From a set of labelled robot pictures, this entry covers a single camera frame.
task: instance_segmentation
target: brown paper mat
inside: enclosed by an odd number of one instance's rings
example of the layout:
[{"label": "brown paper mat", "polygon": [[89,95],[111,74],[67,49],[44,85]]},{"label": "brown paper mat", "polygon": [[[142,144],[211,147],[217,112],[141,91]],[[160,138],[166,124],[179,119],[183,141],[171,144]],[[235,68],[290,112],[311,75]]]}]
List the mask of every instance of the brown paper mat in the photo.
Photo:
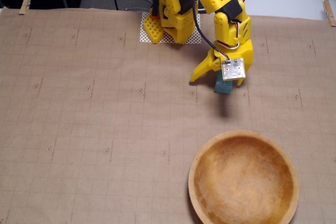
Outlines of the brown paper mat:
[{"label": "brown paper mat", "polygon": [[[336,223],[336,29],[253,17],[255,63],[231,95],[203,45],[139,42],[140,14],[97,9],[0,15],[0,223],[198,223],[187,175],[233,129],[263,132],[292,158],[292,223]],[[214,38],[213,17],[202,17]]]}]

